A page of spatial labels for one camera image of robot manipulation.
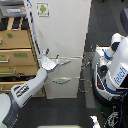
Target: white cabinet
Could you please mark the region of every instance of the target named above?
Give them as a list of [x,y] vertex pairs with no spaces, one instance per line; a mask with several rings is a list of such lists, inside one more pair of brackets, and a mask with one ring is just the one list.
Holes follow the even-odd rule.
[[[45,84],[47,98],[77,97],[91,0],[30,0],[29,3],[24,0],[24,4],[31,30],[35,29],[35,34],[33,32],[32,34],[37,39],[40,51],[49,48],[50,58],[59,55],[65,60],[71,59],[71,63],[58,66],[54,72],[49,74],[49,77],[51,79],[77,77],[77,79],[72,79],[74,82],[67,82],[65,86],[56,86],[54,82],[48,80]],[[31,23],[30,10],[34,27]],[[40,59],[41,54],[38,50],[36,53],[37,58]]]

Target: blue logo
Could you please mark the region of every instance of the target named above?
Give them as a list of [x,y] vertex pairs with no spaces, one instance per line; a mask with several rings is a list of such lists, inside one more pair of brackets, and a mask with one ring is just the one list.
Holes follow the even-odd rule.
[[124,78],[125,74],[126,74],[126,69],[123,68],[123,67],[120,67],[120,71],[119,73],[117,74],[117,77],[114,78],[115,82],[120,85],[122,79]]

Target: drawer handle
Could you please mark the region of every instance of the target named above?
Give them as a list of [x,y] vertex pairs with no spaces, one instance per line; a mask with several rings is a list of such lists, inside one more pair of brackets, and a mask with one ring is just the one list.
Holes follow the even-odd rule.
[[65,64],[68,64],[70,62],[71,62],[71,60],[65,60],[64,62],[60,62],[59,65],[65,65]]
[[6,61],[0,61],[0,63],[8,63],[9,59],[7,59]]
[[14,70],[14,72],[0,72],[0,75],[13,75],[15,73],[16,71]]
[[11,90],[3,90],[3,87],[4,86],[1,87],[0,92],[10,92],[11,91]]
[[55,82],[57,84],[65,84],[67,82],[69,82],[70,79],[57,79],[57,80],[52,80],[52,82]]

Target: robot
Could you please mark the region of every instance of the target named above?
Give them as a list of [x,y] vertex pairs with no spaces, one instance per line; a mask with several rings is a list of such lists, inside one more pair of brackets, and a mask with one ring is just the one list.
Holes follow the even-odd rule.
[[42,52],[41,65],[34,79],[22,85],[15,85],[11,88],[11,93],[0,94],[0,128],[12,128],[17,120],[18,109],[22,108],[28,100],[38,92],[44,85],[48,75],[59,64],[59,57],[50,60],[46,55],[49,50]]
[[96,47],[93,61],[93,91],[105,103],[117,104],[128,89],[128,37],[112,36],[110,47]]

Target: sticker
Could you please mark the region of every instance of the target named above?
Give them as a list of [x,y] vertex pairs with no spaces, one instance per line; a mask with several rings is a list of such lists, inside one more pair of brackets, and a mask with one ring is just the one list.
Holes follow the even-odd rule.
[[12,67],[8,68],[8,69],[13,69]]
[[6,88],[6,86],[2,86],[3,88]]
[[13,38],[12,33],[7,33],[8,38]]
[[6,57],[5,55],[0,55],[1,57]]
[[27,58],[27,53],[14,53],[15,58]]
[[49,9],[47,3],[37,3],[38,15],[43,17],[49,16]]

